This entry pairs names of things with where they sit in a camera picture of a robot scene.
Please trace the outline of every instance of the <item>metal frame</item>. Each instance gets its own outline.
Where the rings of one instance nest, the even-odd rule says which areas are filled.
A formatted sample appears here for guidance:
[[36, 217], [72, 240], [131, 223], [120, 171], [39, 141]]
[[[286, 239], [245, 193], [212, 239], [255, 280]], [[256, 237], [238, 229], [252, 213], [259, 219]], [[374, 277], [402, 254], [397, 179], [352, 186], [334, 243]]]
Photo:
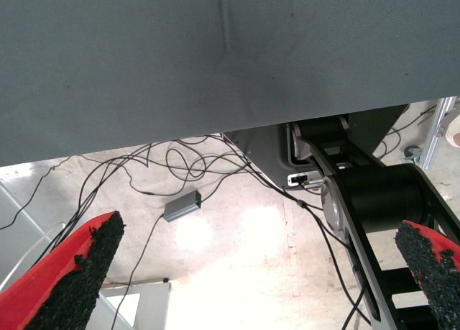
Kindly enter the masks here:
[[437, 329], [428, 306], [396, 308], [392, 295], [420, 290], [407, 267], [382, 270], [367, 233], [396, 229], [403, 219], [434, 227], [460, 242], [460, 222], [415, 165], [385, 166], [357, 147], [343, 117], [291, 124], [297, 145], [324, 176], [322, 202], [329, 226], [352, 248], [356, 280], [374, 330]]
[[423, 146], [420, 159], [417, 163], [422, 170], [429, 170], [431, 168], [439, 138], [444, 135], [445, 131], [443, 119], [454, 107], [456, 99], [456, 96], [449, 96], [448, 98], [440, 98], [438, 100], [433, 122], [431, 123], [430, 131], [428, 132], [425, 145]]

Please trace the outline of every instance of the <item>concrete floor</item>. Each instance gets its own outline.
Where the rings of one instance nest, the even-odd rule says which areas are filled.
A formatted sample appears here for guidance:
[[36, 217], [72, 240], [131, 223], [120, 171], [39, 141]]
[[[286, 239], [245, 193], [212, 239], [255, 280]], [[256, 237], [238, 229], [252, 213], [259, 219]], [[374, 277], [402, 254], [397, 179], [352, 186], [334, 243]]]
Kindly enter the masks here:
[[[431, 104], [413, 104], [395, 127], [408, 123]], [[400, 163], [404, 147], [423, 145], [429, 123], [426, 120], [404, 130], [400, 149], [385, 157], [384, 162]], [[395, 135], [387, 137], [389, 147], [395, 140]], [[151, 157], [164, 161], [168, 145], [177, 144], [154, 148]], [[228, 151], [213, 140], [197, 148], [202, 153]], [[86, 156], [106, 160], [132, 150], [133, 147]], [[377, 148], [376, 155], [381, 151], [382, 147]], [[460, 187], [456, 183], [460, 176], [459, 153], [441, 140], [433, 167], [427, 173], [456, 214], [460, 214]], [[195, 159], [190, 153], [186, 156], [188, 160]], [[40, 176], [58, 160], [0, 168], [0, 181], [23, 203]], [[178, 157], [171, 163], [181, 164]], [[95, 166], [82, 157], [72, 157], [44, 180], [28, 207], [44, 229], [70, 218], [77, 207], [81, 183]], [[135, 163], [127, 167], [133, 184], [142, 190], [168, 193], [180, 187], [166, 168], [145, 168]], [[233, 170], [234, 166], [221, 161], [214, 169]], [[188, 184], [184, 193], [196, 188], [205, 196], [216, 186], [217, 177], [206, 175]], [[124, 218], [125, 235], [110, 267], [108, 283], [127, 281], [153, 221], [162, 213], [164, 204], [174, 199], [140, 195], [128, 182], [120, 170], [100, 190], [85, 217], [116, 209]], [[302, 191], [294, 194], [313, 204], [321, 203], [318, 196]], [[393, 236], [386, 233], [372, 237], [383, 267], [402, 264], [397, 254], [389, 253], [392, 251], [388, 245], [394, 246]], [[345, 252], [335, 243], [333, 248], [350, 293], [356, 298], [359, 290]], [[227, 178], [200, 211], [172, 223], [159, 223], [134, 280], [163, 278], [172, 281], [167, 330], [340, 329], [351, 308], [316, 223], [293, 202], [247, 174]], [[349, 329], [369, 327], [360, 317], [354, 317]]]

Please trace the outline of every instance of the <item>gray fabric panel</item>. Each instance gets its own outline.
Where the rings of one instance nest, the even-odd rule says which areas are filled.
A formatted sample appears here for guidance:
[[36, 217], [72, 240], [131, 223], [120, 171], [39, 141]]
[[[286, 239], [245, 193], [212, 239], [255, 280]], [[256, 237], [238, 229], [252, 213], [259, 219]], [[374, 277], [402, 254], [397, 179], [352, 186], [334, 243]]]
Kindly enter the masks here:
[[0, 0], [0, 165], [460, 93], [460, 0]]

